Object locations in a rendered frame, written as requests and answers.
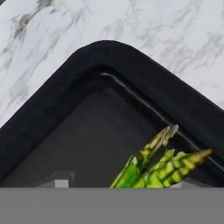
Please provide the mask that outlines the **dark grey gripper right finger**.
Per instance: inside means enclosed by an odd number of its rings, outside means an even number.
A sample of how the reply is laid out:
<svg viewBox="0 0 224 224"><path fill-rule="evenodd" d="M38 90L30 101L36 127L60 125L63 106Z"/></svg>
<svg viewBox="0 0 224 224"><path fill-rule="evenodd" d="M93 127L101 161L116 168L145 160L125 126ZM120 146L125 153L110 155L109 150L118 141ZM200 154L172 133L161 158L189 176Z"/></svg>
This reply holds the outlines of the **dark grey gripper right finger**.
<svg viewBox="0 0 224 224"><path fill-rule="evenodd" d="M186 178L181 183L172 185L171 188L195 188L195 187L206 187L207 185L197 180Z"/></svg>

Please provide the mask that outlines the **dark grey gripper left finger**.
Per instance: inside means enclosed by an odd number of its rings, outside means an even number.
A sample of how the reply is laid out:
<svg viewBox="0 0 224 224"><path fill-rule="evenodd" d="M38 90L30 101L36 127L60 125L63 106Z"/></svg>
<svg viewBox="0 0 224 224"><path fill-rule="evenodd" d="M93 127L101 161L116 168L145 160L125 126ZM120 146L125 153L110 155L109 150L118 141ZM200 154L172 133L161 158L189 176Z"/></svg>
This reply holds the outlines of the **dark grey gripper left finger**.
<svg viewBox="0 0 224 224"><path fill-rule="evenodd" d="M72 188L75 187L75 173L73 171L55 171L49 177L31 184L31 187Z"/></svg>

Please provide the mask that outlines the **green asparagus bunch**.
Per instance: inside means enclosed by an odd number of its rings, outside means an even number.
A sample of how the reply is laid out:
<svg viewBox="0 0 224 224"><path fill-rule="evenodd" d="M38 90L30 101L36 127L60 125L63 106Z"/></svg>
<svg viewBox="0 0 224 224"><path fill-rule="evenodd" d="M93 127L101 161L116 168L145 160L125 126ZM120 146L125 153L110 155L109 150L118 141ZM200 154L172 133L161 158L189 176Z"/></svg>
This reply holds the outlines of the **green asparagus bunch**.
<svg viewBox="0 0 224 224"><path fill-rule="evenodd" d="M177 124L166 126L139 152L132 154L110 188L170 188L201 166L212 154L211 149L191 153L181 151L177 155L174 155L174 149L168 149L157 163L147 169L158 149L166 147L178 129Z"/></svg>

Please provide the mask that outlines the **black tray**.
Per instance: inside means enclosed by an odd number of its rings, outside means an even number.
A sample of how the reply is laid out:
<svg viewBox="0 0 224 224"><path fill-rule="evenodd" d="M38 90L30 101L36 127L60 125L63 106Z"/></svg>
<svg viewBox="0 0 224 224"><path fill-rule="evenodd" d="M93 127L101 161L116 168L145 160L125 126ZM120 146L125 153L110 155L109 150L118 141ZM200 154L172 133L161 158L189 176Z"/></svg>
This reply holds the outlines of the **black tray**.
<svg viewBox="0 0 224 224"><path fill-rule="evenodd" d="M212 149L185 182L224 187L224 110L136 48L74 52L0 128L0 187L107 187L129 156L177 124L177 151Z"/></svg>

